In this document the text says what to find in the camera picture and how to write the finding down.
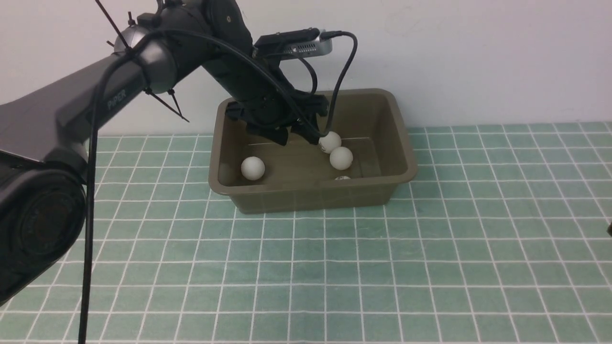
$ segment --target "black wire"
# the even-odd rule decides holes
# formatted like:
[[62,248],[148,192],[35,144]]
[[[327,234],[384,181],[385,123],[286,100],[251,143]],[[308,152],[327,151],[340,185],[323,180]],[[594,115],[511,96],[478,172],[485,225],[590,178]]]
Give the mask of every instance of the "black wire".
[[[109,21],[113,25],[113,28],[115,28],[115,30],[118,31],[118,29],[116,28],[116,25],[114,25],[108,13],[101,6],[99,0],[96,0],[96,2],[100,5],[100,8],[103,10],[104,14],[106,15],[106,17],[109,19]],[[213,43],[219,48],[233,54],[235,57],[243,60],[243,62],[255,68],[255,70],[257,70],[269,83],[271,83],[277,89],[277,92],[280,93],[280,95],[288,103],[289,107],[291,107],[291,110],[294,111],[295,114],[304,123],[306,123],[306,125],[310,127],[313,133],[315,133],[316,136],[318,137],[324,137],[329,133],[333,115],[334,115],[336,98],[338,96],[338,91],[340,89],[340,84],[342,83],[342,80],[344,79],[346,72],[348,71],[348,68],[351,65],[355,57],[355,54],[357,52],[357,37],[355,37],[355,35],[353,35],[352,33],[345,32],[345,31],[325,32],[325,34],[327,34],[326,35],[327,39],[331,39],[331,38],[339,37],[339,36],[348,36],[352,38],[353,39],[353,50],[351,51],[351,54],[344,68],[340,72],[340,76],[338,78],[338,81],[336,82],[334,92],[332,93],[332,100],[331,100],[330,107],[329,107],[329,114],[328,114],[326,129],[324,132],[320,132],[318,128],[316,128],[310,121],[306,119],[306,117],[304,116],[300,108],[295,103],[295,100],[291,97],[291,95],[289,95],[285,87],[281,85],[278,82],[278,80],[276,80],[276,78],[268,70],[266,70],[265,68],[263,68],[263,66],[256,63],[253,59],[251,59],[250,56],[247,56],[240,50],[234,48],[232,45],[229,45],[220,39],[216,39],[215,37],[207,36],[204,34],[199,34],[197,32],[190,32],[190,31],[178,30],[178,29],[167,29],[167,30],[162,30],[162,31],[154,31],[154,32],[151,32],[145,35],[138,42],[138,44],[136,44],[136,46],[133,48],[130,48],[126,43],[124,43],[125,54],[122,55],[119,59],[115,60],[104,71],[98,85],[96,86],[94,90],[94,95],[93,95],[93,109],[91,113],[91,134],[90,134],[90,139],[89,139],[89,157],[88,157],[88,170],[87,170],[87,181],[86,181],[86,184],[87,184],[86,202],[88,206],[87,206],[87,213],[86,213],[87,219],[86,219],[86,225],[85,225],[85,250],[84,250],[85,257],[84,257],[84,264],[83,264],[83,290],[82,290],[83,295],[81,298],[81,314],[80,314],[80,325],[79,325],[79,333],[78,333],[78,343],[79,344],[85,344],[85,341],[87,339],[89,297],[91,293],[91,273],[92,273],[91,269],[92,269],[92,261],[93,261],[93,243],[94,243],[93,242],[93,229],[94,229],[95,162],[96,162],[96,151],[97,151],[97,143],[98,143],[98,125],[97,125],[96,112],[102,106],[101,102],[104,96],[104,92],[106,91],[106,86],[111,76],[113,75],[113,73],[117,71],[119,68],[121,68],[122,65],[131,61],[137,54],[139,54],[140,51],[148,44],[148,42],[151,39],[153,39],[154,37],[158,37],[160,34],[167,34],[167,33],[174,33],[174,34],[179,34],[183,36],[202,38],[204,40],[207,40],[209,43]]]
[[332,128],[332,123],[334,120],[334,110],[336,108],[336,99],[338,98],[338,91],[340,90],[340,84],[342,84],[342,80],[344,80],[346,72],[348,71],[348,68],[351,66],[351,63],[353,62],[353,59],[355,58],[355,54],[357,53],[357,37],[350,32],[346,32],[346,31],[323,32],[321,34],[321,39],[328,39],[328,38],[332,39],[334,37],[340,37],[340,36],[347,36],[353,39],[353,50],[351,50],[351,54],[346,60],[345,66],[344,68],[342,68],[342,72],[340,72],[338,81],[336,81],[336,87],[334,87],[334,92],[332,93],[332,100],[329,104],[329,111],[327,114],[327,124],[324,130],[325,135],[323,136],[326,136]]
[[310,73],[310,79],[312,80],[312,87],[310,88],[310,93],[306,97],[312,97],[316,93],[316,88],[319,86],[319,80],[316,77],[316,71],[312,67],[312,65],[310,65],[310,63],[308,63],[308,61],[306,61],[306,59],[304,59],[302,56],[299,56],[299,54],[296,54],[293,52],[291,54],[295,56],[298,60],[300,60],[300,62],[304,66],[306,66],[306,69],[308,69],[308,72]]
[[160,32],[162,34],[179,34],[179,35],[189,36],[189,37],[199,37],[199,38],[202,38],[204,40],[207,40],[209,43],[213,43],[214,45],[216,45],[217,47],[225,50],[226,52],[229,52],[229,53],[233,54],[235,57],[241,59],[243,62],[247,63],[248,65],[253,67],[255,70],[257,70],[257,72],[259,72],[259,74],[261,74],[261,76],[263,76],[269,83],[271,83],[274,86],[274,88],[276,88],[276,91],[287,102],[287,104],[291,108],[291,111],[293,111],[302,122],[306,123],[306,125],[310,127],[310,129],[313,131],[313,133],[317,137],[324,137],[324,136],[327,135],[327,133],[321,133],[319,131],[319,129],[316,128],[307,119],[307,117],[303,114],[302,110],[297,106],[296,101],[291,97],[291,94],[289,94],[289,92],[287,92],[286,86],[282,85],[270,73],[270,71],[265,69],[259,63],[255,62],[255,60],[253,60],[250,56],[246,55],[242,51],[238,50],[237,48],[234,48],[232,45],[227,44],[226,42],[224,42],[224,41],[222,41],[220,39],[217,39],[217,38],[209,36],[209,35],[200,34],[200,33],[197,33],[197,32],[178,30],[178,29],[164,29],[164,30],[159,30],[159,31],[156,31],[156,32]]
[[[133,48],[132,52],[136,52],[137,54],[146,46],[146,44],[153,38],[153,35],[145,36],[143,39],[136,44]],[[83,289],[82,289],[82,297],[81,297],[81,314],[80,314],[80,324],[78,330],[78,343],[85,344],[87,339],[87,322],[88,322],[88,312],[89,312],[89,296],[91,293],[91,269],[92,269],[92,261],[93,261],[93,246],[94,246],[94,195],[95,195],[95,161],[96,161],[96,151],[98,146],[98,123],[96,118],[96,112],[102,106],[102,99],[104,97],[104,92],[106,91],[106,86],[111,76],[117,69],[121,68],[127,62],[130,62],[135,55],[126,54],[122,55],[120,58],[115,60],[111,65],[109,65],[98,85],[94,89],[93,94],[93,108],[91,110],[91,132],[89,136],[89,157],[88,157],[88,166],[87,166],[87,192],[86,192],[86,202],[87,202],[87,213],[86,213],[86,223],[85,223],[85,257],[83,264]]]
[[305,95],[295,94],[294,97],[298,97],[298,98],[309,98],[309,97],[312,97],[316,93],[316,89],[319,86],[319,80],[316,77],[315,69],[312,67],[312,65],[310,63],[308,63],[308,61],[306,61],[306,59],[304,59],[300,54],[297,54],[294,51],[291,51],[289,53],[269,54],[269,55],[266,55],[265,57],[268,58],[269,56],[286,56],[286,55],[292,55],[296,59],[300,60],[300,62],[306,67],[306,69],[308,69],[308,72],[310,73],[310,79],[312,81],[312,87],[310,88],[310,93],[305,94]]

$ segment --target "green grid tablecloth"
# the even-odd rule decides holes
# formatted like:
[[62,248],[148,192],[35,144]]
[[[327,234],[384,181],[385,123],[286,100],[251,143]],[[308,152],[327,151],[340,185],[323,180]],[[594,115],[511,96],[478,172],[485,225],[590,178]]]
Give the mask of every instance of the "green grid tablecloth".
[[[607,123],[410,129],[386,206],[246,216],[209,135],[100,139],[91,342],[612,342]],[[83,240],[0,308],[74,342]]]

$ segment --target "robotic arm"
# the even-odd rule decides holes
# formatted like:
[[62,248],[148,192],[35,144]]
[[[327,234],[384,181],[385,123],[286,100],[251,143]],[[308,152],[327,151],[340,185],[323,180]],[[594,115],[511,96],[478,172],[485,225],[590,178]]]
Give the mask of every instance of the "robotic arm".
[[[246,122],[249,134],[281,145],[289,131],[311,144],[326,134],[316,118],[329,113],[331,122],[335,97],[329,104],[314,94],[316,76],[304,58],[330,53],[333,37],[352,37],[338,89],[356,51],[352,34],[306,29],[253,44],[235,0],[157,4],[156,13],[130,16],[110,56],[0,105],[0,305],[75,242],[88,208],[83,184],[93,168],[83,145],[93,125],[103,126],[141,92],[172,92],[203,66],[235,99],[226,115]],[[293,88],[280,70],[280,61],[294,58],[311,71],[312,92]]]

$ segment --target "brown plastic tub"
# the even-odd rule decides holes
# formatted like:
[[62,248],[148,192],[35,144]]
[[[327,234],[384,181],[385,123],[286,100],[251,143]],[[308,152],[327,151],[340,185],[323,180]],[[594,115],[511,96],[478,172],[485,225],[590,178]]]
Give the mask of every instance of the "brown plastic tub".
[[[331,92],[321,92],[328,98]],[[232,99],[221,103],[212,143],[211,189],[231,198],[243,214],[348,208],[386,204],[397,185],[417,173],[395,97],[382,89],[340,91],[332,130],[353,152],[353,164],[334,169],[329,154],[291,134],[286,146],[247,135],[242,121],[225,116]],[[323,127],[326,118],[321,118]],[[257,156],[266,165],[264,176],[242,176],[243,159]],[[340,176],[351,179],[335,180]]]

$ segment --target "white ball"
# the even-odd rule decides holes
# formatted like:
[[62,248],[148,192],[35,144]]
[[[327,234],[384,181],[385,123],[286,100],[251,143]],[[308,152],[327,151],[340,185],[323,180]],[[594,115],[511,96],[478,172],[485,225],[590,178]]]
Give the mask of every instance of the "white ball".
[[319,139],[319,148],[327,154],[340,146],[342,146],[342,139],[335,132],[329,132],[325,137]]
[[250,181],[256,181],[264,175],[266,170],[266,166],[264,162],[261,161],[258,157],[248,157],[244,159],[242,164],[240,165],[240,171],[244,178],[247,178]]
[[329,163],[331,163],[336,170],[346,170],[351,167],[353,163],[353,154],[351,150],[346,147],[338,147],[329,155]]

